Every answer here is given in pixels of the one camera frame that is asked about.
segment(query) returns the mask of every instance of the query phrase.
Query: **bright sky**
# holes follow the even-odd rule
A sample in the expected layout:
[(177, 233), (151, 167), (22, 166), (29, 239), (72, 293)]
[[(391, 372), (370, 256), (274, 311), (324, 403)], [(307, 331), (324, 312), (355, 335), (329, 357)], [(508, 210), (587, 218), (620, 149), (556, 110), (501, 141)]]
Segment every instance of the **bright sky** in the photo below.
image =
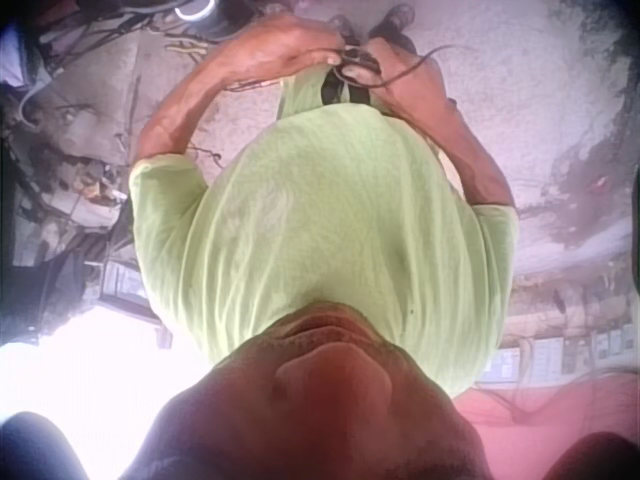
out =
[(0, 349), (0, 421), (21, 411), (44, 415), (90, 478), (113, 479), (165, 402), (208, 370), (191, 345), (159, 350), (152, 327), (98, 307), (38, 347)]

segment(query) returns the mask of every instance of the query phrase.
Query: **man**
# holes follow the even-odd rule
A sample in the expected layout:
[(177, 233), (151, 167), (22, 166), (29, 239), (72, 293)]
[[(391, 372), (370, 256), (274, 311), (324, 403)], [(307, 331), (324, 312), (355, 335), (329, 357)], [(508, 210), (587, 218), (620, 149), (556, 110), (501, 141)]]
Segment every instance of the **man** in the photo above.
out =
[[(401, 38), (412, 20), (396, 7), (378, 31)], [(322, 106), (344, 47), (325, 24), (266, 19), (142, 131), (130, 184), (144, 281), (216, 366), (164, 408), (125, 478), (490, 477), (450, 397), (500, 339), (513, 197), (434, 61), (372, 89), (379, 109)], [(382, 73), (344, 71), (361, 84), (418, 60), (381, 38), (365, 48)], [(208, 188), (184, 155), (203, 113), (230, 85), (281, 77), (279, 121)]]

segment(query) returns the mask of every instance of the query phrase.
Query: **hand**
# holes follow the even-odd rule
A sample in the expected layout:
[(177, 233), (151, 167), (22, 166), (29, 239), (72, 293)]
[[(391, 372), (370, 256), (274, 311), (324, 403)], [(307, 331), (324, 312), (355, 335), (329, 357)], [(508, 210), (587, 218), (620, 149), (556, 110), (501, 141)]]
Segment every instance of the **hand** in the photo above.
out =
[(328, 25), (290, 14), (259, 21), (214, 52), (212, 60), (228, 70), (230, 83), (274, 80), (317, 64), (338, 65), (344, 48)]
[[(420, 57), (375, 38), (365, 48), (380, 64), (382, 75), (368, 69), (349, 66), (343, 73), (363, 85), (377, 85), (401, 74), (420, 61)], [(447, 98), (444, 79), (438, 63), (428, 59), (420, 68), (400, 78), (391, 85), (372, 88), (393, 113), (421, 130), (438, 125), (443, 116), (450, 113), (453, 104)]]

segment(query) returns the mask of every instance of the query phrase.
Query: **t-shirt sleeve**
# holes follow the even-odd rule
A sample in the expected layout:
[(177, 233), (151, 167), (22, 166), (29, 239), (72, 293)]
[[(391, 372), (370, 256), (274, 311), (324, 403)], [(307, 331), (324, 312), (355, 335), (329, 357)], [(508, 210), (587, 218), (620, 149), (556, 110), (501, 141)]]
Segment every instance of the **t-shirt sleeve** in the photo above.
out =
[(129, 188), (142, 278), (156, 313), (170, 321), (180, 295), (189, 233), (207, 184), (189, 158), (160, 155), (133, 168)]
[(489, 316), (504, 319), (518, 242), (518, 214), (513, 207), (497, 205), (476, 205), (472, 209), (478, 219), (485, 248), (490, 286)]

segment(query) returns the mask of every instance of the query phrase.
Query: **light green t-shirt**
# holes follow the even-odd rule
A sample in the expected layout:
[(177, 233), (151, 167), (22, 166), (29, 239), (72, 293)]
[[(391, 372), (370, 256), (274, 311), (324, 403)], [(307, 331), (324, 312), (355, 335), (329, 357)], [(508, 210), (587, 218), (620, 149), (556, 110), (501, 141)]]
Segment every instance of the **light green t-shirt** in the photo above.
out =
[(211, 187), (179, 155), (130, 186), (151, 304), (213, 363), (317, 300), (362, 312), (451, 396), (500, 340), (514, 209), (470, 207), (425, 140), (371, 107), (281, 119)]

